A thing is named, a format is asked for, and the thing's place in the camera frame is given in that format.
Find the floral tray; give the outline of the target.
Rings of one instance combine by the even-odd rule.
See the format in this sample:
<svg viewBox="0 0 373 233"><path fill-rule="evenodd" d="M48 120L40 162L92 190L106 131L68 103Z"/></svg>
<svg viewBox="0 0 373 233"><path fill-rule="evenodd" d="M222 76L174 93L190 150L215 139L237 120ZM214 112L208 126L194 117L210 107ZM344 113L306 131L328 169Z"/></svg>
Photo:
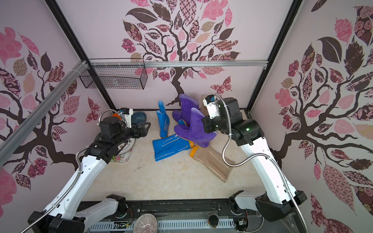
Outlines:
<svg viewBox="0 0 373 233"><path fill-rule="evenodd" d="M118 146L119 153L112 157L110 162L116 162L116 163L126 163L131 155L133 147L121 147Z"/></svg>

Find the standing blue rain boot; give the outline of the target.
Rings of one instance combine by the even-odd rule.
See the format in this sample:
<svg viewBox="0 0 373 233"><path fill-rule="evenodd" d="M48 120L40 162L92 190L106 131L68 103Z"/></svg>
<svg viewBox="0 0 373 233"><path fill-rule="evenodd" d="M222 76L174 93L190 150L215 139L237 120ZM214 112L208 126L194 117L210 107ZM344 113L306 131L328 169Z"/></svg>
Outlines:
<svg viewBox="0 0 373 233"><path fill-rule="evenodd" d="M158 110L156 111L158 124L160 128L160 137L168 137L168 129L170 125L169 116L166 113L166 108L162 100L158 101Z"/></svg>

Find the purple rain boot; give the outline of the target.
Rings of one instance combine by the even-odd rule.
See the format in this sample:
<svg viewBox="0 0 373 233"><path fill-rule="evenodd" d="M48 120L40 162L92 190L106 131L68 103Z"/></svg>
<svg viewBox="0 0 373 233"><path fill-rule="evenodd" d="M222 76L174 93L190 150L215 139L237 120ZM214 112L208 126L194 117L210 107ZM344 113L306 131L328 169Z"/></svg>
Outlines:
<svg viewBox="0 0 373 233"><path fill-rule="evenodd" d="M206 133L204 131L204 125L202 123L204 117L205 116L197 108L191 108L189 126L176 125L174 127L175 133L179 137L189 140L199 147L207 148L210 142L217 136L217 133Z"/></svg>
<svg viewBox="0 0 373 233"><path fill-rule="evenodd" d="M187 126L190 125L190 117L191 117L191 109L196 108L199 109L199 103L185 95L185 94L180 94L179 99L181 102L181 110L174 110L172 112L172 117L175 121L183 120Z"/></svg>

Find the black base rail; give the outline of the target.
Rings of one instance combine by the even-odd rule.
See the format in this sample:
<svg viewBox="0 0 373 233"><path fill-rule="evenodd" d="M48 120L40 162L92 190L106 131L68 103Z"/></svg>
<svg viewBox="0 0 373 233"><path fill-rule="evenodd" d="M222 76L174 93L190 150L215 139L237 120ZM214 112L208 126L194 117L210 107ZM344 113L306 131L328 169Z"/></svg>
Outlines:
<svg viewBox="0 0 373 233"><path fill-rule="evenodd" d="M257 211L240 209L233 199L191 199L191 200L140 200L125 201L127 213L115 213L104 217L103 220L131 220L137 219L142 214L161 216L192 216L211 215L228 218L244 218L259 216Z"/></svg>

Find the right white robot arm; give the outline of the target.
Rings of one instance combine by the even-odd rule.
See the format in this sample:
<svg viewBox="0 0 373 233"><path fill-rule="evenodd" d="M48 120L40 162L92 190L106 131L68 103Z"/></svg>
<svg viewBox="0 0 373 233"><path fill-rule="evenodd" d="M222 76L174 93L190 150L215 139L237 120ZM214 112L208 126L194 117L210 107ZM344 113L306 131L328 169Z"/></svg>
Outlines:
<svg viewBox="0 0 373 233"><path fill-rule="evenodd" d="M226 158L223 161L230 167L252 162L264 184L265 193L260 196L254 197L245 191L234 195L238 208L257 211L269 222L284 219L291 212L301 216L299 205L307 197L285 177L259 124L254 119L243 119L238 101L234 98L209 95L203 100L203 105L208 111L208 116L202 119L204 131L227 135L227 142L235 141L248 156L238 164L231 164Z"/></svg>

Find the silver aluminium rail left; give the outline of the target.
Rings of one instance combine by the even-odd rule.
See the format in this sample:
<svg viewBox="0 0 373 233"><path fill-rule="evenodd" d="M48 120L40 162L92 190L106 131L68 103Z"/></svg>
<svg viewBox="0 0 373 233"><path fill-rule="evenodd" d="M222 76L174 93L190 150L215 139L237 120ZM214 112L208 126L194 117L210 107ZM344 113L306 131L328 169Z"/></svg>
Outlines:
<svg viewBox="0 0 373 233"><path fill-rule="evenodd" d="M15 153L15 150L25 141L31 131L41 122L52 106L65 93L68 87L88 68L86 61L80 61L70 70L55 89L37 106L37 108L21 123L19 128L1 144L1 167Z"/></svg>

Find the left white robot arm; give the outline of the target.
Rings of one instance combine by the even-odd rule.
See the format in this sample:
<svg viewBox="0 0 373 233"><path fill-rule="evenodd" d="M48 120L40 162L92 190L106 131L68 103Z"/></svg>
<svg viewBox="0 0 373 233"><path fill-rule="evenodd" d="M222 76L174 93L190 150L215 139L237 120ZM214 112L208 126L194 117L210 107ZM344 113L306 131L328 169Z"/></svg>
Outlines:
<svg viewBox="0 0 373 233"><path fill-rule="evenodd" d="M125 197L114 194L82 211L78 207L93 181L111 159L119 154L119 146L130 139L145 137L151 123L129 126L117 117L110 116L98 125L101 132L89 147L81 150L84 156L80 157L78 153L75 155L78 169L74 175L43 211L31 214L24 232L83 233L108 216L123 218L128 215L129 207Z"/></svg>

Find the white printed plate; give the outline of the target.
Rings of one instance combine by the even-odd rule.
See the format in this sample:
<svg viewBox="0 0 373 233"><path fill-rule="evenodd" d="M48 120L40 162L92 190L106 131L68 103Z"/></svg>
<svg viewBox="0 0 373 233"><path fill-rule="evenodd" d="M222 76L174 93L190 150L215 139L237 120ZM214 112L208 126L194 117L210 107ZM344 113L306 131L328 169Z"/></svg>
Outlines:
<svg viewBox="0 0 373 233"><path fill-rule="evenodd" d="M120 144L118 146L118 150L119 150L118 155L122 155L122 154L125 154L125 153L128 153L129 151L131 151L131 149L134 147L135 143L136 143L136 139L131 138L127 142L123 142L122 144Z"/></svg>

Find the beige rain boot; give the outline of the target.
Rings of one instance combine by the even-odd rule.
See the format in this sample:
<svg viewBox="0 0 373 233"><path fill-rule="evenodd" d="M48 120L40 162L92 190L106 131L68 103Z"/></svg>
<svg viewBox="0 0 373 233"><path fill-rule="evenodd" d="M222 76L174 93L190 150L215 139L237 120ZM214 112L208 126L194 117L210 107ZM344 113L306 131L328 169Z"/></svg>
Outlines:
<svg viewBox="0 0 373 233"><path fill-rule="evenodd" d="M201 162L212 174L222 182L227 182L231 167L222 159L222 155L215 151L211 145L206 148L195 146L190 152L190 157Z"/></svg>
<svg viewBox="0 0 373 233"><path fill-rule="evenodd" d="M205 104L204 104L204 100L205 100L206 97L207 97L206 94L202 94L202 95L201 95L201 107L200 107L200 111L201 111L201 113L202 113L204 116L207 116L207 115L208 115L207 107L206 107Z"/></svg>

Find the white vented strip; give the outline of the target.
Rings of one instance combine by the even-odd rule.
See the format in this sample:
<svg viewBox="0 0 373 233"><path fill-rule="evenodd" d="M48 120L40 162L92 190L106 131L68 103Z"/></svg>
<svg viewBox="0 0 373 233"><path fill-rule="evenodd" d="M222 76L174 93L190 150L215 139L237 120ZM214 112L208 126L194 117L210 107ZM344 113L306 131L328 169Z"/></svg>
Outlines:
<svg viewBox="0 0 373 233"><path fill-rule="evenodd" d="M87 233L132 233L135 224L125 226L119 222L99 222L91 226ZM235 230L235 223L232 219L220 220L218 226L213 228L207 219L187 219L187 220L159 220L158 231L170 233L177 230Z"/></svg>

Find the black corner frame post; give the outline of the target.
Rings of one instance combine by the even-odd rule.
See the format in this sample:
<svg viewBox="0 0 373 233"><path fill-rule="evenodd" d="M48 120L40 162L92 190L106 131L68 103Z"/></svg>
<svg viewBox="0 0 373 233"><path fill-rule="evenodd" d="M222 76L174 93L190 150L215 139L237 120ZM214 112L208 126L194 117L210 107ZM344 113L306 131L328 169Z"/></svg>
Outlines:
<svg viewBox="0 0 373 233"><path fill-rule="evenodd" d="M292 1L292 4L290 6L290 9L285 17L285 20L282 24L282 27L280 29L280 32L275 40L275 43L273 45L273 48L269 54L269 57L268 57L268 63L267 63L267 66L263 69L262 73L260 74L259 76L259 79L256 83L256 86L254 88L254 91L252 93L252 96L249 100L249 103L245 109L245 112L246 113L249 113L252 111L253 107L254 107L254 104L260 94L260 91L262 89L262 87L264 86L264 83L266 82L266 79L271 71L271 68L272 66L274 65L275 63L275 60L280 52L280 49L282 48L282 45L289 33L289 31L291 30L291 27L303 5L304 1L302 0L294 0Z"/></svg>

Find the blue rain boot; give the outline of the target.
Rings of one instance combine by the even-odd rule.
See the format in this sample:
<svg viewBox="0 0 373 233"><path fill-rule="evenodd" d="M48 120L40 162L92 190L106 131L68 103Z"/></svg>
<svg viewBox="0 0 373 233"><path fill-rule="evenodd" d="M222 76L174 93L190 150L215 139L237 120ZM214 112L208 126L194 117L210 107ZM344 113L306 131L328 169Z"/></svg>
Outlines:
<svg viewBox="0 0 373 233"><path fill-rule="evenodd" d="M158 162L184 150L190 150L194 147L195 145L193 142L185 140L174 134L172 136L153 141L154 158L155 161Z"/></svg>
<svg viewBox="0 0 373 233"><path fill-rule="evenodd" d="M168 137L168 129L170 125L169 116L166 113L166 108L162 100L158 101L158 110L156 111L158 124L160 128L160 137Z"/></svg>

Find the standing beige rain boot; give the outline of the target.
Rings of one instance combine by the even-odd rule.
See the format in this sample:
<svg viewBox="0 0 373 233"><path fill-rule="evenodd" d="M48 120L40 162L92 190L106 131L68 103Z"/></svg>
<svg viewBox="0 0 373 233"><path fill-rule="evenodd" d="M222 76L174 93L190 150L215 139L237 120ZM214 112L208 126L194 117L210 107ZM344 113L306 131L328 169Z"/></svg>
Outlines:
<svg viewBox="0 0 373 233"><path fill-rule="evenodd" d="M208 115L207 107L206 107L205 104L204 104L204 100L205 100L206 97L207 97L206 94L202 94L202 95L201 95L201 107L200 107L200 111L201 111L201 113L202 113L204 116L207 116L207 115Z"/></svg>

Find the small black round knob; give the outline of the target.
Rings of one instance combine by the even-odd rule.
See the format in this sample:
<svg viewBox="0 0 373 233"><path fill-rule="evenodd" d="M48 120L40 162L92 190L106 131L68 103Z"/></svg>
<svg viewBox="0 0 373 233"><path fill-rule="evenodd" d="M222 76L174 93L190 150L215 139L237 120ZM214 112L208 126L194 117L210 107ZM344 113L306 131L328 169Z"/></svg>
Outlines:
<svg viewBox="0 0 373 233"><path fill-rule="evenodd" d="M210 215L208 218L208 224L212 228L217 228L219 224L219 218L216 215Z"/></svg>

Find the black left corner post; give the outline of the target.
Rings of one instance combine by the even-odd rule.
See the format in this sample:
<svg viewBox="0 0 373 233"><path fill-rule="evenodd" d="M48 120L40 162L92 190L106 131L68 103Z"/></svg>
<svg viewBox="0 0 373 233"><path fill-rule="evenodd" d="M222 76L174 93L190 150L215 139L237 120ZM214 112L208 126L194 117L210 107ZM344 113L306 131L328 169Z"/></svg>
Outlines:
<svg viewBox="0 0 373 233"><path fill-rule="evenodd" d="M102 97L104 98L107 105L117 110L117 107L114 105L113 101L111 100L108 92L104 89L104 85L102 84L101 80L99 79L98 74L92 67L85 51L83 50L79 40L77 39L75 33L73 32L72 28L70 27L68 21L66 20L62 10L60 9L58 3L55 0L45 0L45 3L49 7L51 13L57 20L58 24L60 25L61 29L65 33L67 39L69 40L70 44L72 45L73 49L77 53L78 57L84 61L88 65L88 72L90 77L92 78L93 82L96 84L98 90L100 91Z"/></svg>

